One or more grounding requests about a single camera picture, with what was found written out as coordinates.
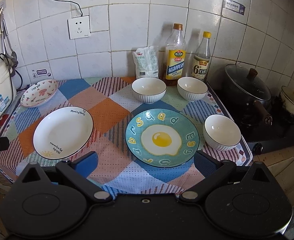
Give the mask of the white ribbed bowl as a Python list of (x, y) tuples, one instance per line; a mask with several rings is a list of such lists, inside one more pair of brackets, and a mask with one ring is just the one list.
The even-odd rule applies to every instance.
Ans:
[(204, 98), (208, 87), (204, 82), (194, 77), (181, 77), (177, 81), (177, 90), (182, 98), (193, 102)]
[(203, 125), (206, 143), (217, 151), (229, 151), (241, 141), (241, 132), (236, 123), (224, 115), (213, 114)]
[(131, 88), (134, 97), (143, 103), (152, 104), (158, 102), (165, 95), (166, 84), (155, 77), (141, 77), (136, 79)]

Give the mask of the white Morning Honey plate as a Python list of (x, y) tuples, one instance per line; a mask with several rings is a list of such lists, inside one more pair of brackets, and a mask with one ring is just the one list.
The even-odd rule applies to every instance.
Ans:
[(65, 159), (84, 148), (93, 130), (94, 120), (88, 111), (81, 107), (63, 107), (38, 124), (33, 134), (33, 146), (45, 159)]

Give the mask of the teal fried egg plate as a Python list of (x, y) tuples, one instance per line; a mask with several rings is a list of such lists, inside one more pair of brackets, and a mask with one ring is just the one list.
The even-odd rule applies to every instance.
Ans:
[(170, 109), (149, 109), (127, 125), (125, 141), (131, 153), (153, 167), (172, 168), (188, 162), (200, 145), (196, 126)]

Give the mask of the pink bunny Lovely Bear plate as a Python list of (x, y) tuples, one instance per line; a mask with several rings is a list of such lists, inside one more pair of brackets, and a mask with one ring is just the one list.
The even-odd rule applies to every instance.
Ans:
[(54, 79), (42, 80), (31, 85), (20, 98), (23, 107), (33, 108), (49, 101), (58, 90), (58, 81)]

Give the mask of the patchwork checkered tablecloth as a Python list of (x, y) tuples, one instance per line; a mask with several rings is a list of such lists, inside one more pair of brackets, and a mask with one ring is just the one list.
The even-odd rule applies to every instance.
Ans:
[(176, 87), (168, 87), (156, 103), (144, 104), (133, 96), (131, 77), (86, 78), (60, 81), (51, 100), (36, 108), (16, 103), (14, 111), (0, 126), (0, 136), (8, 137), (8, 150), (0, 153), (0, 188), (8, 190), (24, 167), (36, 161), (53, 166), (33, 148), (33, 133), (41, 120), (52, 111), (77, 106), (89, 111), (94, 129), (82, 150), (72, 156), (76, 160), (90, 151), (97, 153), (96, 169), (88, 179), (110, 194), (117, 193), (181, 193), (200, 182), (204, 175), (192, 160), (174, 168), (156, 168), (136, 159), (125, 142), (128, 122), (147, 109), (171, 109), (187, 116), (197, 127), (207, 116), (225, 114), (225, 109), (212, 93), (195, 102), (184, 100)]

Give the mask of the black gas stove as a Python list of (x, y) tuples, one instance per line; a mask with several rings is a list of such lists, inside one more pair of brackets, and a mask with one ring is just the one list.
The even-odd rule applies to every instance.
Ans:
[(243, 92), (238, 93), (229, 83), (208, 82), (223, 113), (228, 114), (240, 128), (253, 155), (261, 155), (294, 146), (294, 115), (273, 96), (265, 107), (254, 105)]

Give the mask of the hanging metal ladle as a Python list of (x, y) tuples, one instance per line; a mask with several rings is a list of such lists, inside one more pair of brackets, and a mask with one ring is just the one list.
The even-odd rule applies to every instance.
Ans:
[(2, 24), (2, 28), (3, 28), (3, 43), (4, 43), (4, 48), (5, 48), (5, 55), (6, 55), (6, 58), (8, 60), (8, 63), (10, 64), (10, 66), (13, 69), (15, 69), (16, 66), (18, 66), (17, 54), (13, 50), (10, 39), (9, 39), (3, 11), (1, 12), (1, 24)]

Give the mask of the black wok with glass lid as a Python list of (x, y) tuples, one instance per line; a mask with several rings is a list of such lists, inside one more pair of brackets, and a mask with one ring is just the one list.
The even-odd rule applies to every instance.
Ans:
[(256, 69), (247, 69), (237, 64), (227, 64), (225, 76), (228, 78), (228, 82), (232, 84), (232, 89), (242, 96), (250, 107), (259, 112), (261, 122), (271, 126), (273, 119), (266, 110), (266, 106), (272, 98), (271, 91), (258, 77)]

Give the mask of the white enamel pot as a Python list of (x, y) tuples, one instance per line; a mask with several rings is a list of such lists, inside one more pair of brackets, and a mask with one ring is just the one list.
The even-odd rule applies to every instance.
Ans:
[(280, 97), (283, 103), (283, 107), (291, 115), (294, 115), (294, 89), (282, 86), (280, 90)]

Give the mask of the vinegar bottle yellow cap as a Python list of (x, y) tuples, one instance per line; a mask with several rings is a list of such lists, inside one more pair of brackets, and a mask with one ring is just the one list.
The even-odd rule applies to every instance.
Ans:
[(204, 82), (206, 79), (207, 71), (209, 68), (210, 61), (210, 38), (211, 33), (208, 31), (203, 32), (203, 37), (195, 51), (193, 58), (193, 65), (191, 70), (191, 75)]

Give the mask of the cooking oil bottle yellow label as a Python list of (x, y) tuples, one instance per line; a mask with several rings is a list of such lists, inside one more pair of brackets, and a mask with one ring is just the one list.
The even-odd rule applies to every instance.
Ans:
[(162, 80), (167, 86), (175, 86), (182, 77), (187, 44), (183, 36), (183, 25), (174, 23), (173, 31), (166, 41)]

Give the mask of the white salt bag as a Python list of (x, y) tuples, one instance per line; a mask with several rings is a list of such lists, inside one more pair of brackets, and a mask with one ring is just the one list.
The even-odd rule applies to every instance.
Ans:
[(159, 78), (158, 46), (138, 48), (132, 54), (136, 79), (142, 77)]

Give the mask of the wall sticker label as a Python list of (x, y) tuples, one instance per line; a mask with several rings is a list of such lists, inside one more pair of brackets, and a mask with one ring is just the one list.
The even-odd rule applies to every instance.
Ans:
[(47, 70), (47, 69), (36, 69), (36, 70), (32, 70), (32, 77), (34, 79), (37, 79), (39, 77), (43, 77), (43, 76), (47, 76), (50, 77), (51, 73)]

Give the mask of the white wall power socket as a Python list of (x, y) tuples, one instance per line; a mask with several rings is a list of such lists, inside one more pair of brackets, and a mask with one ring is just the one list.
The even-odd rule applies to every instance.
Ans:
[(70, 18), (67, 22), (71, 40), (90, 36), (89, 16)]

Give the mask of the upper right wall sticker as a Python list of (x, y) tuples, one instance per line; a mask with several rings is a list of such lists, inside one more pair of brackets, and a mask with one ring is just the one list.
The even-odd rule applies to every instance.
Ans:
[(236, 1), (232, 1), (232, 0), (224, 0), (223, 2), (223, 7), (231, 10), (233, 12), (236, 12), (240, 15), (244, 15), (245, 14), (245, 9), (246, 7), (242, 4), (240, 4), (239, 2)]

